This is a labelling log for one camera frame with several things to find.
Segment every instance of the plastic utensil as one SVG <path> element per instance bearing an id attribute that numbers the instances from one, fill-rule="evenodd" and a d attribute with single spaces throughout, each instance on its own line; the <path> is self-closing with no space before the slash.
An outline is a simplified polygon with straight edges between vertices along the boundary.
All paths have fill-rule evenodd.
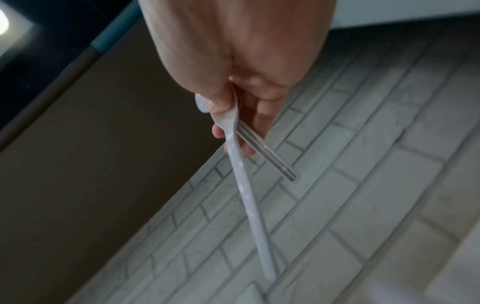
<path id="1" fill-rule="evenodd" d="M 195 94 L 195 101 L 197 105 L 200 105 L 198 107 L 200 110 L 207 109 L 207 107 L 204 107 L 205 104 L 208 104 L 208 100 L 205 97 Z M 237 96 L 235 95 L 234 105 L 230 110 L 223 114 L 212 114 L 211 117 L 213 121 L 225 131 L 226 148 L 230 156 L 231 166 L 236 183 L 238 184 L 241 199 L 245 206 L 248 221 L 250 222 L 263 272 L 271 282 L 274 282 L 279 276 L 279 268 L 270 244 L 265 221 L 260 213 L 259 205 L 257 204 L 250 184 L 249 175 L 245 169 L 242 152 L 237 140 L 237 125 L 239 121 L 237 103 Z"/>
<path id="2" fill-rule="evenodd" d="M 195 95 L 195 102 L 198 109 L 203 113 L 209 112 L 209 101 L 201 95 Z M 263 138 L 249 125 L 238 120 L 237 133 L 248 143 L 258 154 L 263 156 L 266 161 L 272 164 L 278 171 L 291 182 L 297 182 L 299 174 L 284 161 L 274 149 L 272 149 Z"/>

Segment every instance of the plastic spoon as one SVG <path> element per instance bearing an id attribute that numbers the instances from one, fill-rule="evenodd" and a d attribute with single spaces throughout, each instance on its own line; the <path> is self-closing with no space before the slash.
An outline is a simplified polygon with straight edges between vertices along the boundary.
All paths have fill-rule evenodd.
<path id="1" fill-rule="evenodd" d="M 195 101 L 197 105 L 208 103 L 208 100 L 199 94 L 195 94 Z M 223 114 L 212 114 L 211 117 L 213 121 L 225 131 L 226 148 L 230 156 L 230 162 L 233 173 L 235 174 L 236 183 L 238 184 L 240 196 L 245 206 L 246 215 L 250 222 L 263 272 L 271 282 L 274 282 L 279 276 L 279 268 L 270 244 L 264 219 L 260 213 L 259 205 L 257 204 L 250 184 L 250 178 L 245 170 L 242 152 L 237 140 L 237 125 L 239 121 L 237 96 L 235 95 L 234 105 L 230 110 Z"/>
<path id="2" fill-rule="evenodd" d="M 209 112 L 209 101 L 201 95 L 195 95 L 195 102 L 197 108 L 203 112 Z M 241 120 L 238 120 L 237 133 L 242 137 L 246 143 L 248 143 L 258 154 L 263 156 L 266 161 L 272 164 L 277 170 L 285 176 L 291 182 L 297 182 L 299 179 L 299 174 L 290 166 L 286 161 L 284 161 L 280 155 L 272 149 L 263 138 L 257 134 L 250 126 L 244 123 Z"/>

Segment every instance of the blue strip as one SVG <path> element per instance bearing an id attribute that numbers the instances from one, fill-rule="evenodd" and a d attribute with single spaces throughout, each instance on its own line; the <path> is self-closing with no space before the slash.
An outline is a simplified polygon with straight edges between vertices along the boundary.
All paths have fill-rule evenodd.
<path id="1" fill-rule="evenodd" d="M 90 45 L 100 54 L 105 54 L 141 15 L 139 3 L 137 0 L 134 0 Z"/>

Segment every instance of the tiled wall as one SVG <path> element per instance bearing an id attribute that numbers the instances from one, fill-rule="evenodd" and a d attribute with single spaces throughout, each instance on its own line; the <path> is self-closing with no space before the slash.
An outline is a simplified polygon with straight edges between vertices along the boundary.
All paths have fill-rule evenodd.
<path id="1" fill-rule="evenodd" d="M 333 35 L 267 141 L 302 178 L 246 161 L 281 276 L 263 276 L 219 150 L 69 303 L 367 303 L 423 290 L 480 214 L 479 19 Z"/>

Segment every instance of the spoon handle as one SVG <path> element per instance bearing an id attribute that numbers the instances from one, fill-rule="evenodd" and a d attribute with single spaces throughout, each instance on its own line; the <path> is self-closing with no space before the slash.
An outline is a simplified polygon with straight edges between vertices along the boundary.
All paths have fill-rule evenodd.
<path id="1" fill-rule="evenodd" d="M 271 282 L 275 282 L 279 277 L 279 268 L 277 261 L 275 260 L 274 251 L 272 250 L 265 221 L 260 213 L 257 200 L 255 199 L 249 175 L 245 170 L 243 156 L 240 152 L 240 145 L 237 140 L 237 133 L 234 130 L 225 133 L 226 148 L 230 156 L 230 162 L 233 167 L 233 173 L 235 175 L 236 183 L 238 184 L 240 196 L 243 200 L 243 205 L 245 206 L 246 215 L 250 222 L 253 239 L 255 240 L 263 272 Z"/>
<path id="2" fill-rule="evenodd" d="M 239 120 L 237 133 L 242 137 L 258 154 L 263 156 L 270 164 L 280 171 L 289 181 L 297 182 L 299 174 L 292 168 L 274 149 L 252 130 L 246 123 Z"/>

